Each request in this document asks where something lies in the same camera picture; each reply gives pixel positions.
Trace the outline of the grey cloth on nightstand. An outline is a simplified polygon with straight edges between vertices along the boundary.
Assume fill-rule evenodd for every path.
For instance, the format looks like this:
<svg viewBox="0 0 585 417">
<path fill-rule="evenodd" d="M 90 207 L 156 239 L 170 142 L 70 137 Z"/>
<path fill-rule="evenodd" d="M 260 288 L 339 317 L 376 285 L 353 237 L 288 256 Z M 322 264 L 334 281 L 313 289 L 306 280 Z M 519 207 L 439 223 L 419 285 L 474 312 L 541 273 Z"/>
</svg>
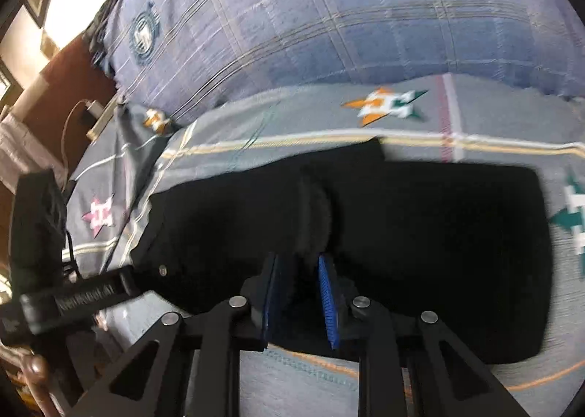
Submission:
<svg viewBox="0 0 585 417">
<path fill-rule="evenodd" d="M 64 166 L 11 113 L 1 120 L 0 135 L 0 178 L 8 191 L 16 192 L 21 175 L 44 170 L 52 170 L 57 184 L 65 186 L 67 171 Z"/>
</svg>

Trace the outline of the blue plaid pillow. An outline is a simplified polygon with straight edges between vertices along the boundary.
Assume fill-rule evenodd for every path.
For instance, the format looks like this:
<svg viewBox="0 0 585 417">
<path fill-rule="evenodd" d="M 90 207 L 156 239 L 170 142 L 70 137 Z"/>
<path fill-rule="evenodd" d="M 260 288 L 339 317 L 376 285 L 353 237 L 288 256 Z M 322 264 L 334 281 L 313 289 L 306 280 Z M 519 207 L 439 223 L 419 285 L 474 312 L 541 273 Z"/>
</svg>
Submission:
<svg viewBox="0 0 585 417">
<path fill-rule="evenodd" d="M 584 93 L 568 0 L 107 0 L 86 36 L 128 101 L 179 124 L 272 88 L 445 72 Z"/>
</svg>

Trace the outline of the white power bank charger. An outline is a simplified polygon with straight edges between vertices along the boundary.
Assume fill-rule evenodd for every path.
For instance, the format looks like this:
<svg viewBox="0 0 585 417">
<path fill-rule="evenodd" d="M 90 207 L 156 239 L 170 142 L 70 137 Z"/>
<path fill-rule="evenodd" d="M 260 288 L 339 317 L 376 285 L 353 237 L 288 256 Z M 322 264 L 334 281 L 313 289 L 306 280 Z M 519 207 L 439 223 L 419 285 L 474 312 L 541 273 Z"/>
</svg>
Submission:
<svg viewBox="0 0 585 417">
<path fill-rule="evenodd" d="M 98 100 L 83 100 L 85 110 L 91 115 L 91 117 L 97 121 L 101 118 L 105 111 L 105 107 Z"/>
</svg>

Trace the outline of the black pants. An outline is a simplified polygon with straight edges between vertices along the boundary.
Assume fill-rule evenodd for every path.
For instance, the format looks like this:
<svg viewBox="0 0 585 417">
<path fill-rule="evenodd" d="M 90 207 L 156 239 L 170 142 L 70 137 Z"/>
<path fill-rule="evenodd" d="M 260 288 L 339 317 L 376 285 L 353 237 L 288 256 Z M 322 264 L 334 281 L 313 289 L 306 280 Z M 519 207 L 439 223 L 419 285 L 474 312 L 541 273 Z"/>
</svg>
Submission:
<svg viewBox="0 0 585 417">
<path fill-rule="evenodd" d="M 436 313 L 486 364 L 540 351 L 553 258 L 529 167 L 399 162 L 371 140 L 188 181 L 150 203 L 132 263 L 190 314 L 234 295 L 277 255 L 295 266 L 278 344 L 320 340 L 316 267 L 326 257 L 390 312 Z"/>
</svg>

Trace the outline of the grey star patterned quilt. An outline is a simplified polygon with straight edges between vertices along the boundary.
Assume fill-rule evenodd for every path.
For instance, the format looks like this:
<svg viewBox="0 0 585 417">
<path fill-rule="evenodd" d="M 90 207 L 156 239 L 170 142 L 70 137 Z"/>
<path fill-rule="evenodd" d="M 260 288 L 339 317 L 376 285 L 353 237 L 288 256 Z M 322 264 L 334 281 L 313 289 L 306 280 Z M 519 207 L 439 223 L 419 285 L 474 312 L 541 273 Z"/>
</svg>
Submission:
<svg viewBox="0 0 585 417">
<path fill-rule="evenodd" d="M 212 109 L 170 138 L 123 104 L 73 173 L 71 249 L 84 273 L 125 265 L 154 193 L 192 179 L 379 138 L 394 160 L 531 167 L 553 217 L 551 311 L 541 351 L 495 374 L 532 416 L 557 416 L 584 378 L 584 99 L 465 75 L 382 90 L 284 87 Z"/>
</svg>

